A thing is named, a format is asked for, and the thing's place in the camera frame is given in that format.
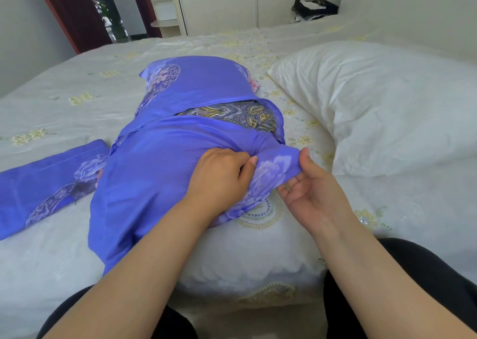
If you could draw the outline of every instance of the floor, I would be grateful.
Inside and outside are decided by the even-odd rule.
[[[323,303],[189,318],[199,339],[325,339]],[[22,339],[35,339],[35,335]]]

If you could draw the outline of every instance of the person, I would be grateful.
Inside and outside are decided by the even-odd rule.
[[[185,197],[96,285],[66,300],[38,338],[197,338],[167,301],[200,235],[243,197],[256,164],[244,152],[207,151]],[[308,149],[300,165],[278,192],[327,262],[328,338],[477,338],[473,283],[423,247],[375,239]]]

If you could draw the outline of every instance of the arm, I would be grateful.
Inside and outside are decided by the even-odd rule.
[[[211,149],[186,196],[46,334],[45,339],[151,338],[182,268],[212,220],[246,193],[257,158]]]
[[[278,191],[310,232],[369,338],[465,338],[475,334],[427,294],[356,219],[334,177],[308,149],[303,172]]]

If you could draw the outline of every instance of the hand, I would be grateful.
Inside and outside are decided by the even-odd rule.
[[[231,149],[209,149],[197,163],[185,200],[203,207],[214,219],[247,193],[258,157]]]
[[[297,221],[316,239],[322,223],[355,219],[349,201],[331,173],[310,158],[310,150],[300,153],[302,172],[278,187],[278,193]]]

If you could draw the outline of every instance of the pillow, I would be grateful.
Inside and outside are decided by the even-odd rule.
[[[269,74],[336,142],[333,174],[379,176],[477,153],[477,66],[329,42]]]

